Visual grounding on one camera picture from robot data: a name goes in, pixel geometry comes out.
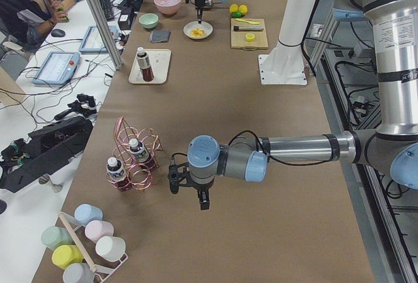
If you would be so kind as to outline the white plate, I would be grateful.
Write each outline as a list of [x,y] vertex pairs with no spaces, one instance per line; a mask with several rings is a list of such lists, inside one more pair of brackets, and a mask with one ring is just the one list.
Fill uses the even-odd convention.
[[213,32],[213,27],[207,22],[193,21],[186,24],[183,28],[184,34],[193,40],[201,40],[209,37]]

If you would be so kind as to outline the cream plastic tray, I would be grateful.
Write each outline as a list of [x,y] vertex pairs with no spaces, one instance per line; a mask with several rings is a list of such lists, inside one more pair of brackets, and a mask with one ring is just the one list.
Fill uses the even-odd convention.
[[131,84],[164,84],[169,72],[171,50],[169,49],[144,49],[146,53],[145,60],[149,63],[149,68],[153,74],[151,81],[145,81],[142,69],[138,62],[139,57],[135,57],[128,81]]

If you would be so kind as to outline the green lime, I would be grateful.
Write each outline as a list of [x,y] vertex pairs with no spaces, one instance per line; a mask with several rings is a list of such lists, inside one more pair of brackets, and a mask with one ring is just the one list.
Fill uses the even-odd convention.
[[242,13],[241,13],[241,12],[239,12],[239,11],[233,12],[233,13],[231,14],[231,17],[232,17],[232,18],[241,18],[241,17],[242,17]]

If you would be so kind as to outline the bottle in rack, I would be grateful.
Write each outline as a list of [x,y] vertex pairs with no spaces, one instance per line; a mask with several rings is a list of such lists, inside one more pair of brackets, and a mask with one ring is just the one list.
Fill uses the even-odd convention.
[[106,171],[109,182],[119,191],[127,191],[131,188],[131,182],[128,178],[128,172],[121,160],[110,157],[107,160]]
[[136,138],[129,140],[129,150],[134,157],[134,160],[142,168],[151,169],[154,165],[151,154],[148,149]]

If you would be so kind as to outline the black keyboard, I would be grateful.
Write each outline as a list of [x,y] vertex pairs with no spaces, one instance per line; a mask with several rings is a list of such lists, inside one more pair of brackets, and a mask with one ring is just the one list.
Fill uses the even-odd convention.
[[113,6],[110,0],[99,0],[100,7],[105,15],[106,20],[114,19]]

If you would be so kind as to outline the white cup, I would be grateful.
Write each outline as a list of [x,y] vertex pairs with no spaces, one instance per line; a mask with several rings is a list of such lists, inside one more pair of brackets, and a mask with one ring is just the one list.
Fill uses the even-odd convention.
[[109,262],[120,260],[125,253],[126,243],[121,237],[104,236],[96,245],[95,252]]

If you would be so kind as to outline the pink cup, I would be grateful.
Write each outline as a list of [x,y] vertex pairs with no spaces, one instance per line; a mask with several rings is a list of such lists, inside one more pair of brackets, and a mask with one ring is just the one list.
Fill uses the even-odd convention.
[[84,234],[89,240],[97,242],[104,236],[113,236],[114,226],[107,221],[93,220],[85,227]]

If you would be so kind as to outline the blue cup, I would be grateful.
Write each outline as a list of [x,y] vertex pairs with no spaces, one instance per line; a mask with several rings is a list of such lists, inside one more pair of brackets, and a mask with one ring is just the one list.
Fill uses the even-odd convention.
[[102,220],[103,212],[100,208],[84,203],[74,211],[74,218],[82,225],[87,226],[94,220]]

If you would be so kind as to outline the grey computer mouse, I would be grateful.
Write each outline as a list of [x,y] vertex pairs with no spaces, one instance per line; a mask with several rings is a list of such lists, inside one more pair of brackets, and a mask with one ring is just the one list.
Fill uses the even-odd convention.
[[53,29],[50,34],[52,37],[62,38],[66,35],[66,32],[62,29]]

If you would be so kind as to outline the grey cup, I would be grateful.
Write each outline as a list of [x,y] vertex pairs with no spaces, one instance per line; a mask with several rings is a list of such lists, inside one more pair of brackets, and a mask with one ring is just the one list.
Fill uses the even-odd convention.
[[86,263],[70,264],[63,273],[64,283],[93,283],[95,274]]

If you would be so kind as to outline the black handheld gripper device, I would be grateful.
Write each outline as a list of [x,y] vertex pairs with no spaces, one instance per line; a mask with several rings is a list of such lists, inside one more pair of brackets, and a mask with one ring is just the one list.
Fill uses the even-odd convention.
[[67,105],[67,110],[56,114],[54,116],[54,120],[62,120],[70,113],[81,114],[85,118],[97,113],[97,105],[94,96],[80,93],[76,96],[76,98],[77,100]]

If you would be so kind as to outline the blue teach pendant near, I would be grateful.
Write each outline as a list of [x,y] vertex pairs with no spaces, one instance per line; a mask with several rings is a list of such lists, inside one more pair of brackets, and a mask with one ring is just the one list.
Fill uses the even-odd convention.
[[73,77],[79,62],[78,52],[50,52],[32,79],[32,83],[62,86]]

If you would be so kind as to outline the green cup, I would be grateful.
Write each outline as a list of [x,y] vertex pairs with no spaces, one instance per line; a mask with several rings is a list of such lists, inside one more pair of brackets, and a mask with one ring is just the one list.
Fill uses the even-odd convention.
[[73,240],[64,227],[50,226],[42,232],[41,242],[45,247],[55,250],[61,245],[72,244]]

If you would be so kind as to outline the black equipment case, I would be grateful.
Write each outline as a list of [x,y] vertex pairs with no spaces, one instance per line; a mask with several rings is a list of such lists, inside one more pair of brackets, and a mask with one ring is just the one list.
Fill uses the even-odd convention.
[[93,129],[82,116],[62,120],[12,141],[1,151],[1,188],[16,193],[45,174],[53,174],[86,147]]

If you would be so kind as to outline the aluminium frame post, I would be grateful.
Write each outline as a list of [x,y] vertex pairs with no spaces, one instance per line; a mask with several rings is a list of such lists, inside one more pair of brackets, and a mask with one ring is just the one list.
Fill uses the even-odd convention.
[[110,59],[112,60],[115,66],[115,69],[119,70],[121,66],[123,65],[123,61],[118,52],[118,49],[116,48],[114,39],[112,38],[110,34],[109,25],[107,24],[107,21],[105,19],[104,13],[100,6],[99,0],[86,0],[86,1],[88,3],[88,6],[95,20],[95,23],[99,31],[99,34],[102,38],[104,47],[107,49],[107,52],[110,55]]

